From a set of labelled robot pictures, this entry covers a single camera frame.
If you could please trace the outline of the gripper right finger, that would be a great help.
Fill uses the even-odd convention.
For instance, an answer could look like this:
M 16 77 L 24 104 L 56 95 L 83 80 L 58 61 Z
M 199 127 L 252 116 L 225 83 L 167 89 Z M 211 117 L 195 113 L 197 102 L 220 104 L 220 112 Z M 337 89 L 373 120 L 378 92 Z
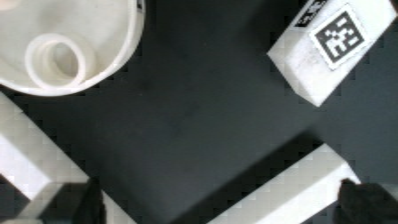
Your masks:
M 398 224 L 398 184 L 341 181 L 334 224 Z

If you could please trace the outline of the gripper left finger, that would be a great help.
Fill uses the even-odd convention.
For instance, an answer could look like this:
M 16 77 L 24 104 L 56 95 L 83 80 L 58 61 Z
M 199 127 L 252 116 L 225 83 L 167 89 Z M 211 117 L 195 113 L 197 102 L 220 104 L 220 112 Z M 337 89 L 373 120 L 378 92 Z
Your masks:
M 42 224 L 104 224 L 106 210 L 99 182 L 67 183 L 39 213 Z

